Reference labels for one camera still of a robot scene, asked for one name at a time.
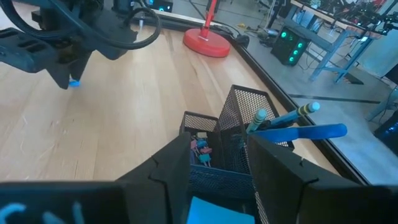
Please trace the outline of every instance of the concrete floor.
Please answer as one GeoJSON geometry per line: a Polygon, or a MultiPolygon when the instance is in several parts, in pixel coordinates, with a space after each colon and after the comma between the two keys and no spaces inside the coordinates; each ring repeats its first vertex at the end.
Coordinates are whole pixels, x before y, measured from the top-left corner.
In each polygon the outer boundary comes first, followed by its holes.
{"type": "MultiPolygon", "coordinates": [[[[207,0],[174,0],[173,12],[201,18],[205,14],[207,0]]],[[[215,20],[235,26],[244,23],[247,26],[257,27],[264,18],[263,12],[258,12],[254,1],[230,0],[221,2],[215,20]]],[[[272,26],[280,29],[282,21],[276,21],[272,26]]],[[[329,41],[337,38],[337,32],[330,32],[321,28],[318,35],[329,41]]],[[[341,64],[345,61],[342,55],[351,49],[347,39],[346,45],[338,49],[332,58],[333,63],[341,64]]],[[[378,101],[385,100],[392,89],[379,79],[367,72],[354,68],[351,73],[360,79],[364,85],[352,85],[341,82],[335,84],[335,75],[328,71],[314,81],[309,82],[308,77],[317,66],[317,62],[304,54],[299,66],[283,66],[273,55],[271,49],[262,46],[259,40],[251,37],[248,47],[249,52],[263,66],[267,73],[288,93],[299,105],[313,101],[312,96],[321,97],[317,100],[321,104],[321,111],[310,117],[317,124],[344,123],[348,127],[348,135],[343,138],[332,139],[345,157],[370,181],[372,184],[397,184],[398,183],[398,157],[388,147],[373,136],[373,131],[379,126],[379,116],[372,122],[365,120],[365,115],[376,107],[378,101]]],[[[314,54],[324,55],[318,47],[311,45],[309,51],[314,54]]],[[[388,111],[381,119],[384,122],[392,114],[388,111]]]]}

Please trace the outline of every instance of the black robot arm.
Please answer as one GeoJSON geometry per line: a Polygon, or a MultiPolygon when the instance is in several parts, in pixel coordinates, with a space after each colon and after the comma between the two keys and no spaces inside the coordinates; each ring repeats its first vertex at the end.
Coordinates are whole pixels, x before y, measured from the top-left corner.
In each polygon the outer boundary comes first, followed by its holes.
{"type": "Polygon", "coordinates": [[[132,10],[122,20],[104,7],[103,0],[28,1],[40,7],[32,12],[40,29],[18,15],[12,0],[0,0],[5,15],[20,29],[0,30],[0,62],[29,73],[46,69],[63,89],[68,88],[70,78],[80,80],[94,50],[116,60],[127,50],[151,44],[161,30],[159,17],[147,7],[132,10]],[[129,20],[139,12],[155,18],[156,30],[148,39],[134,42],[137,32],[130,29],[129,20]]]}

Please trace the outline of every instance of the red stand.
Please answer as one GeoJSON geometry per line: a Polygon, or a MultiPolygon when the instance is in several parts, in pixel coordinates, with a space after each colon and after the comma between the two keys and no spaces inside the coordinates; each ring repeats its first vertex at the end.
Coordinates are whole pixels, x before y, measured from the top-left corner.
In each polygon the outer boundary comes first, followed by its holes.
{"type": "Polygon", "coordinates": [[[222,36],[210,31],[210,22],[214,17],[217,0],[211,2],[205,25],[201,29],[190,29],[185,32],[183,43],[191,50],[210,57],[226,57],[231,44],[222,36]]]}

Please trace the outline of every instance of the stand base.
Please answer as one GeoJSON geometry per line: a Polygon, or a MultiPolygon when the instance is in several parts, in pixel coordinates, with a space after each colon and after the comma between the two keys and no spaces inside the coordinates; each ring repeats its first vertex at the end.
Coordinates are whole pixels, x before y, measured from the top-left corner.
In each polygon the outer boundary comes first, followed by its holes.
{"type": "Polygon", "coordinates": [[[226,57],[231,44],[222,36],[209,31],[207,39],[200,37],[200,29],[185,32],[183,43],[191,50],[209,57],[226,57]]]}

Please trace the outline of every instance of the workbench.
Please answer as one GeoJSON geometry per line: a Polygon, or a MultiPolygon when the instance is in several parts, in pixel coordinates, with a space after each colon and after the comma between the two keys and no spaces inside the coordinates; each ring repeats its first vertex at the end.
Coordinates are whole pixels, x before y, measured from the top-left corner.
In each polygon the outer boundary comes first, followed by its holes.
{"type": "MultiPolygon", "coordinates": [[[[34,25],[36,7],[14,4],[34,25]]],[[[0,11],[0,28],[10,26],[0,11]]],[[[153,30],[144,26],[139,39],[153,30]]],[[[117,179],[178,136],[184,111],[218,117],[232,84],[268,92],[279,114],[287,112],[237,50],[208,58],[182,38],[163,29],[153,44],[116,61],[93,52],[81,85],[68,90],[45,71],[28,74],[0,63],[0,180],[117,179]]],[[[310,140],[294,146],[337,174],[310,140]]]]}
{"type": "Polygon", "coordinates": [[[319,60],[317,59],[317,57],[310,55],[319,62],[318,66],[316,67],[316,69],[314,69],[313,73],[309,78],[310,81],[316,80],[322,70],[328,70],[331,72],[336,72],[338,75],[335,79],[335,83],[340,82],[343,79],[343,77],[349,72],[350,68],[354,65],[357,59],[359,59],[361,54],[369,47],[372,41],[374,39],[378,39],[381,37],[381,35],[378,33],[366,31],[360,27],[352,26],[344,22],[337,21],[330,13],[327,12],[322,13],[319,10],[315,10],[311,7],[305,6],[302,3],[299,3],[294,0],[292,0],[290,3],[292,4],[292,8],[290,9],[290,12],[288,13],[287,17],[284,20],[284,25],[289,29],[292,29],[298,32],[299,34],[303,35],[303,37],[305,37],[306,39],[310,39],[312,43],[314,43],[315,45],[317,45],[319,48],[321,48],[326,52],[322,60],[319,60]],[[305,10],[306,12],[310,12],[314,15],[313,19],[308,24],[308,26],[303,27],[292,20],[297,9],[305,10]],[[333,43],[330,43],[329,41],[323,39],[322,37],[318,36],[316,33],[310,30],[311,26],[314,25],[314,22],[316,21],[317,18],[323,19],[324,21],[334,24],[334,26],[340,27],[343,30],[333,43]],[[363,36],[367,38],[365,41],[362,42],[359,49],[351,56],[351,58],[342,68],[327,67],[326,66],[327,63],[330,61],[330,59],[336,53],[336,51],[341,47],[344,40],[347,37],[352,37],[354,35],[363,36]]]}

